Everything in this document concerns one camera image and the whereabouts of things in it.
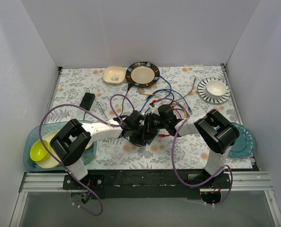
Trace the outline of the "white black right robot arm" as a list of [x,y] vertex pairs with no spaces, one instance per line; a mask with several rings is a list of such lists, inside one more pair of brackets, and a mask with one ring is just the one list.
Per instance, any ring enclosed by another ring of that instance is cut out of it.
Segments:
[[144,135],[155,137],[160,129],[165,129],[173,137],[200,134],[210,149],[203,182],[209,188],[220,183],[216,171],[224,166],[231,147],[240,135],[233,123],[215,109],[194,121],[191,118],[179,119],[169,105],[161,105],[146,114]]

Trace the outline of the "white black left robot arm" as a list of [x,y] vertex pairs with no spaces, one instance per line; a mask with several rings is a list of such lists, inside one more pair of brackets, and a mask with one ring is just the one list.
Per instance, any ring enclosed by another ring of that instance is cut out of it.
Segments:
[[86,146],[100,140],[134,136],[144,120],[145,116],[139,111],[107,123],[80,123],[73,119],[51,139],[50,146],[74,177],[73,183],[79,189],[85,189],[90,183],[88,170],[81,160]]

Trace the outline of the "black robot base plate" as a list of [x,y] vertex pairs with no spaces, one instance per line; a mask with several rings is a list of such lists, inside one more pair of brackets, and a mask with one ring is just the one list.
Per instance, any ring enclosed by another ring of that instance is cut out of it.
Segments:
[[173,170],[90,170],[77,183],[72,176],[65,175],[62,188],[81,192],[92,189],[101,199],[119,198],[187,198],[201,199],[201,192],[219,194],[230,186],[228,173],[215,177],[200,188],[184,186]]

